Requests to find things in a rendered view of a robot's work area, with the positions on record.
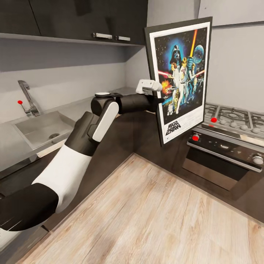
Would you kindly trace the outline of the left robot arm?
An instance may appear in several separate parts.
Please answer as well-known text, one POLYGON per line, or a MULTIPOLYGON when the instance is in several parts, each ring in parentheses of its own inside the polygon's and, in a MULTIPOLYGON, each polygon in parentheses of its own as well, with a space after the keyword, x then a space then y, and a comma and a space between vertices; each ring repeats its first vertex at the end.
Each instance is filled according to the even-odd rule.
POLYGON ((154 80, 140 80, 137 94, 96 93, 91 101, 92 113, 86 111, 77 120, 42 173, 30 186, 0 199, 0 264, 6 264, 54 213, 62 212, 71 203, 117 114, 157 112, 157 105, 165 99, 149 95, 148 90, 160 92, 162 85, 154 80))

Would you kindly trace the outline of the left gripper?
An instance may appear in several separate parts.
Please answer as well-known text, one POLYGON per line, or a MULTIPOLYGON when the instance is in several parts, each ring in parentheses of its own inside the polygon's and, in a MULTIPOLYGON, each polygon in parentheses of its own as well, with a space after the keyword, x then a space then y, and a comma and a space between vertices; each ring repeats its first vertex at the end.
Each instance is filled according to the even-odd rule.
POLYGON ((133 100, 133 111, 131 113, 138 111, 150 111, 155 113, 157 112, 157 105, 165 100, 164 98, 158 98, 157 96, 139 93, 131 94, 130 96, 133 100))

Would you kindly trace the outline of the poster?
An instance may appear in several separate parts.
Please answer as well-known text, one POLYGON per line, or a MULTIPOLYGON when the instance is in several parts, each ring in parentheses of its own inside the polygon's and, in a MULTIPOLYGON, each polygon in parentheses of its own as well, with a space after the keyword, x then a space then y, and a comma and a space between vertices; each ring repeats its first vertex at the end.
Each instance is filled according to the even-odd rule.
POLYGON ((143 28, 160 147, 204 122, 213 17, 143 28))

